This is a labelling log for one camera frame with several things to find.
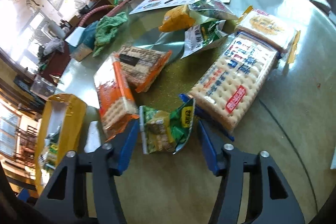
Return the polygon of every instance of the green cloth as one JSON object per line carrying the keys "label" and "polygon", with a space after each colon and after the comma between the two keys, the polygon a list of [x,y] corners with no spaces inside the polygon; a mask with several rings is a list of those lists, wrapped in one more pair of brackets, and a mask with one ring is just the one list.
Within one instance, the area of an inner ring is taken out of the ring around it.
{"label": "green cloth", "polygon": [[122,3],[124,0],[114,0],[114,5],[119,5]]}
{"label": "green cloth", "polygon": [[93,57],[98,56],[106,45],[111,43],[118,32],[118,26],[128,20],[125,12],[114,17],[104,16],[97,24]]}

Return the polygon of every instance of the green snack bag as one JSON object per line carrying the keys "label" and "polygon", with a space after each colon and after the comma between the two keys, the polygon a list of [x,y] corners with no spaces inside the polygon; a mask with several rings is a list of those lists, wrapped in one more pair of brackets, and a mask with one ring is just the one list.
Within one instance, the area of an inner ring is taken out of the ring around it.
{"label": "green snack bag", "polygon": [[171,113],[140,106],[140,129],[144,154],[167,151],[175,154],[189,139],[194,119],[194,99]]}
{"label": "green snack bag", "polygon": [[225,20],[206,22],[186,30],[184,33],[184,53],[181,59],[194,52],[218,47],[223,38],[227,37],[227,33],[223,32],[225,22]]}

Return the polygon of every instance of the metal screw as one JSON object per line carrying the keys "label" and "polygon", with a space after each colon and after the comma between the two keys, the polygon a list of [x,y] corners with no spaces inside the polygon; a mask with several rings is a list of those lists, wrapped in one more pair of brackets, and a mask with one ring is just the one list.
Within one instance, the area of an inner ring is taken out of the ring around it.
{"label": "metal screw", "polygon": [[67,157],[68,158],[73,158],[76,155],[76,151],[70,150],[67,152]]}
{"label": "metal screw", "polygon": [[101,148],[105,150],[110,150],[112,148],[112,145],[110,143],[104,143]]}
{"label": "metal screw", "polygon": [[260,156],[262,156],[263,158],[268,158],[269,157],[269,153],[264,150],[264,151],[260,152]]}
{"label": "metal screw", "polygon": [[232,144],[230,144],[230,143],[226,143],[225,145],[224,145],[224,149],[225,150],[229,150],[229,151],[231,151],[231,150],[233,150],[235,147],[232,145]]}

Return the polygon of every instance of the red label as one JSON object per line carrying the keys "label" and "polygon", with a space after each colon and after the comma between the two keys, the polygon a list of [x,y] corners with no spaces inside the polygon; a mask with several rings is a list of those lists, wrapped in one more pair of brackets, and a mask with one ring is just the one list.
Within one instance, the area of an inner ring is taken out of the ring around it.
{"label": "red label", "polygon": [[246,89],[242,85],[240,85],[239,88],[236,90],[235,94],[226,103],[225,108],[228,113],[231,113],[236,108],[236,106],[245,94]]}
{"label": "red label", "polygon": [[253,11],[255,11],[255,12],[261,14],[261,15],[269,16],[268,13],[266,13],[266,12],[264,12],[264,11],[261,11],[261,10],[259,10],[259,9],[253,9]]}

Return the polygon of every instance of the round table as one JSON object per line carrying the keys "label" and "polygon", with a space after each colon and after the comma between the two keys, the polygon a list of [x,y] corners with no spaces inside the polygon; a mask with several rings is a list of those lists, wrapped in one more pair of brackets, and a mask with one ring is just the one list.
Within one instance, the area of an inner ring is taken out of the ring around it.
{"label": "round table", "polygon": [[[134,0],[125,11],[132,11],[140,1]],[[285,60],[279,60],[234,130],[236,140],[233,144],[244,152],[257,154],[267,150],[271,154],[292,187],[308,222],[316,214],[316,206],[320,209],[324,204],[336,181],[336,172],[330,170],[336,144],[333,126],[336,114],[336,27],[308,0],[231,0],[229,7],[240,16],[249,5],[301,30],[301,37],[295,62],[288,65]],[[97,69],[108,54],[122,44],[137,43],[146,34],[151,34],[146,37],[155,43],[160,35],[157,27],[167,10],[130,15],[102,56],[93,58],[90,55],[80,63],[70,61],[58,92],[72,93],[89,106],[98,108],[93,82]],[[133,93],[137,105],[165,111],[179,107],[179,93],[191,89],[232,39],[231,35],[217,49],[167,65],[148,92]],[[128,223],[139,224],[207,223],[220,181],[207,169],[195,133],[175,155],[143,155],[139,137],[128,170],[115,178]],[[247,182],[248,177],[244,180],[246,187]],[[240,222],[244,221],[247,206],[248,191],[245,188]]]}

